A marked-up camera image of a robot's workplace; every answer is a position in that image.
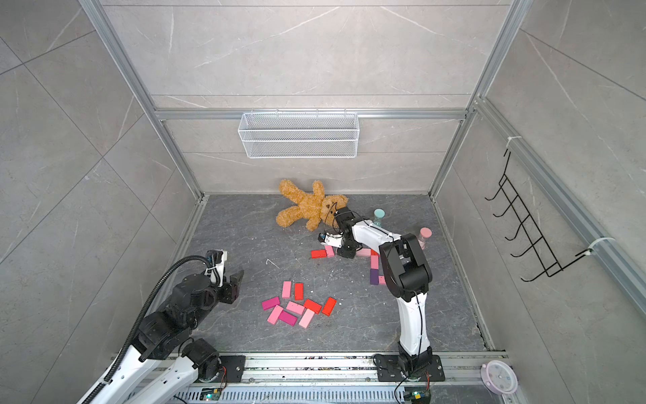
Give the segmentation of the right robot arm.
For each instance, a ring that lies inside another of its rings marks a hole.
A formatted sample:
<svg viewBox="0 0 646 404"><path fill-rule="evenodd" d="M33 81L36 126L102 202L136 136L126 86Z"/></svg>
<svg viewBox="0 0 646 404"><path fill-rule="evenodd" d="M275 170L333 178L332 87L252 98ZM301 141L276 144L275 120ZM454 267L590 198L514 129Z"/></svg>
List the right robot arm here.
<svg viewBox="0 0 646 404"><path fill-rule="evenodd" d="M398 363L410 375L432 363L427 334L426 301L432 271L417 237L400 235L375 225L348 207L332 208L333 233L322 233L319 241L336 247L339 255L352 259L360 247L379 254L385 283L396 299L400 316Z"/></svg>

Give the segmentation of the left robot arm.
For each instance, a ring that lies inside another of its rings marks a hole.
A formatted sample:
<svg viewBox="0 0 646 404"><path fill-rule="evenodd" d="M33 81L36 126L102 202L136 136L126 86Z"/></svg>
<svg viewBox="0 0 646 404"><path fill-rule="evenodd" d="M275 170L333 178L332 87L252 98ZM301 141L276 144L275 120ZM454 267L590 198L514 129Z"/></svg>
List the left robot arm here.
<svg viewBox="0 0 646 404"><path fill-rule="evenodd" d="M184 278L159 310L137 323L118 358L79 402L166 403L196 381L226 386L229 368L218 350L191 334L217 304L235 302L243 276Z"/></svg>

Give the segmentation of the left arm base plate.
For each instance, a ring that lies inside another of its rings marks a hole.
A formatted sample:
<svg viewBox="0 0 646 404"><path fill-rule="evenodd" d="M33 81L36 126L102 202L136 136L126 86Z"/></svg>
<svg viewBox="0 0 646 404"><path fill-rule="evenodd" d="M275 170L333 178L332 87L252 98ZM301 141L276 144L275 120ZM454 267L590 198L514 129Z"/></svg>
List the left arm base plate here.
<svg viewBox="0 0 646 404"><path fill-rule="evenodd" d="M209 360L201 372L203 383L220 382L240 383L245 370L247 357L245 355L224 355L217 360Z"/></svg>

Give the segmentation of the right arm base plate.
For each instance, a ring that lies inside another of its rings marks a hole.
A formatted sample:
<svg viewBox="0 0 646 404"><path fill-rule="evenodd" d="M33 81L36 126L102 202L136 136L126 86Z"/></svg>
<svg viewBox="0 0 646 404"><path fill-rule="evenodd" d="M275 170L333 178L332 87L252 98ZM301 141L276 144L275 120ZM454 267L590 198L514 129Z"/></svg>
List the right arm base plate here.
<svg viewBox="0 0 646 404"><path fill-rule="evenodd" d="M419 358L408 358L405 353L399 355L376 353L372 360L380 382L446 380L442 361L438 355L423 353Z"/></svg>

